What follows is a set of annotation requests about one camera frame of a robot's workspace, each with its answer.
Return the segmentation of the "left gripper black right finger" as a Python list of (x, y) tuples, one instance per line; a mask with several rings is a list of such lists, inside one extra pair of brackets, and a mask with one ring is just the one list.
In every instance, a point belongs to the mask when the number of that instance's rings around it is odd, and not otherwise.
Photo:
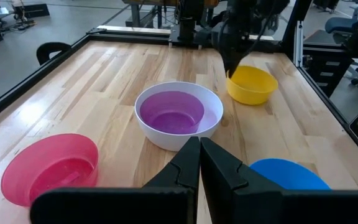
[(358, 223), (358, 190), (283, 188), (209, 138), (200, 160), (213, 223)]

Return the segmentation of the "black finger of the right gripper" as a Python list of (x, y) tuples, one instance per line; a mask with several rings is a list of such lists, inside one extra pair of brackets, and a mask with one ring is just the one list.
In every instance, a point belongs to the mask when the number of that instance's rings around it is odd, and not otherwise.
[(221, 54), (222, 60), (223, 60), (223, 65), (224, 65), (224, 69), (226, 72), (226, 77), (227, 78), (231, 78), (232, 74), (234, 73), (234, 62), (233, 59), (230, 55), (226, 54), (226, 53), (222, 53)]
[(236, 55), (234, 56), (234, 59), (233, 59), (233, 72), (235, 72), (238, 68), (238, 66), (241, 64), (241, 61), (247, 57), (247, 55)]

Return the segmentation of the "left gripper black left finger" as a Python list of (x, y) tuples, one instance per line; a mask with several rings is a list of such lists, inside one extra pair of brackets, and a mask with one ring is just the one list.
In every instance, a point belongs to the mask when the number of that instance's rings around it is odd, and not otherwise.
[(140, 188), (60, 188), (39, 196), (31, 223), (196, 223), (200, 174), (198, 137), (191, 137)]

